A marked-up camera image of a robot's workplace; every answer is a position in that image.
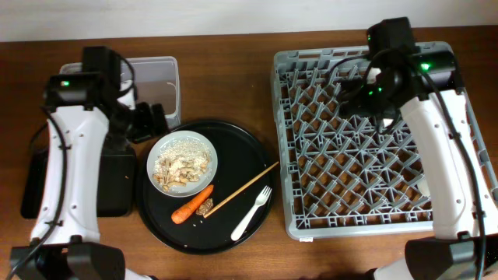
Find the white cup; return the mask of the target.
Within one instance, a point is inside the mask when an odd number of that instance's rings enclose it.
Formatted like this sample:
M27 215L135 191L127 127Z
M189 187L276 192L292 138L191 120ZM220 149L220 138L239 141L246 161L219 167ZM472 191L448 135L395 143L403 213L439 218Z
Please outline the white cup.
M425 181L418 183L418 189L422 195L424 195L426 197L430 196L430 190L429 190L429 187Z

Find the grey plate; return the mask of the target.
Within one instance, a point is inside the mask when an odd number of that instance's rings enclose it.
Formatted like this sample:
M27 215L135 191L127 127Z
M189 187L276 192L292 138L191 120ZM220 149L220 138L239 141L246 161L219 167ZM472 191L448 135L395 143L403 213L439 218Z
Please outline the grey plate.
M203 191L218 166L214 145L194 131L175 131L160 138L146 160L147 177L163 194L185 198Z

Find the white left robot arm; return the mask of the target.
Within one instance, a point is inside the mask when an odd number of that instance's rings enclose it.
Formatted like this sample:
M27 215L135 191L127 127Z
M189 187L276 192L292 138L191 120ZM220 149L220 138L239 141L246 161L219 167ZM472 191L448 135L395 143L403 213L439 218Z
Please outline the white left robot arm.
M41 110L49 149L43 200L30 243L14 247L8 278L140 279L121 250L100 243L97 193L104 145L126 149L167 132L161 105L136 103L129 62L108 47L85 47L80 72L53 75Z

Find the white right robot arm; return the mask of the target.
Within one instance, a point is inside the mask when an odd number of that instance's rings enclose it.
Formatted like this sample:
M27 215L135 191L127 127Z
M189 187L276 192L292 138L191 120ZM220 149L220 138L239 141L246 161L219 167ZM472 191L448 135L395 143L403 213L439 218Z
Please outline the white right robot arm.
M366 32L369 65L338 95L342 117L404 121L423 165L433 236L410 240L399 261L375 279L480 279L497 270L497 206L468 125L460 69L450 51L423 53L405 17Z

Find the rice and peanut shells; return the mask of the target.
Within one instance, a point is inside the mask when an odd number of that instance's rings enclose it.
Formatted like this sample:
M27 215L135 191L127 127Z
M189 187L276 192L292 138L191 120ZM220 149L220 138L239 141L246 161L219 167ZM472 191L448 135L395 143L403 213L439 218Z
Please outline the rice and peanut shells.
M206 144L193 138L173 140L160 150L154 161L153 180L160 189L186 187L207 173L211 152Z

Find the pink bowl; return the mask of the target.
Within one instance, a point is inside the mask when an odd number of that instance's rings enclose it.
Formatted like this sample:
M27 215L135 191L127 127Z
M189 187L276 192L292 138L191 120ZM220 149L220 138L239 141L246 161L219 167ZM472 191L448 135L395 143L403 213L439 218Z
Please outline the pink bowl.
M390 126L393 123L393 121L394 121L393 119L388 119L388 118L383 119L384 128Z

